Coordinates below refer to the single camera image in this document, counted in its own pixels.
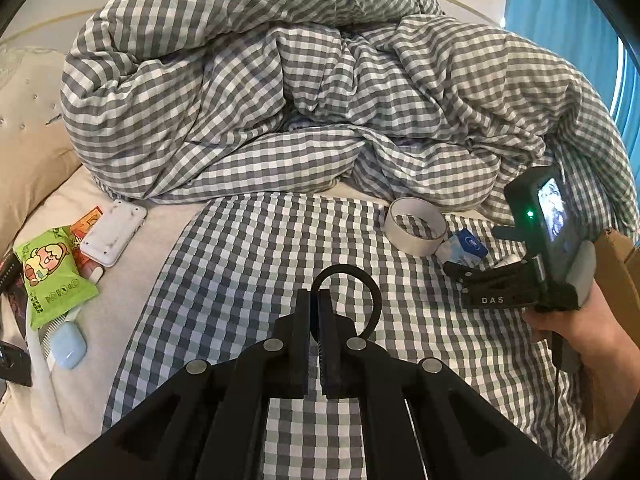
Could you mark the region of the right hand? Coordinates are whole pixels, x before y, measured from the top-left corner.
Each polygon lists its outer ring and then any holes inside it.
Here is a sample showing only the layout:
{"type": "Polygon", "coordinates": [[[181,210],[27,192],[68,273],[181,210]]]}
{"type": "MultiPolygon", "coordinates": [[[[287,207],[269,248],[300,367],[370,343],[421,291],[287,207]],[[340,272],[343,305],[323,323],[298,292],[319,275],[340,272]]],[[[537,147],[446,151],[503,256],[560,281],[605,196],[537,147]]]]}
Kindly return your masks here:
{"type": "Polygon", "coordinates": [[[617,322],[596,281],[579,310],[538,313],[527,309],[526,323],[534,330],[562,336],[582,362],[619,392],[634,399],[639,392],[639,348],[617,322]]]}

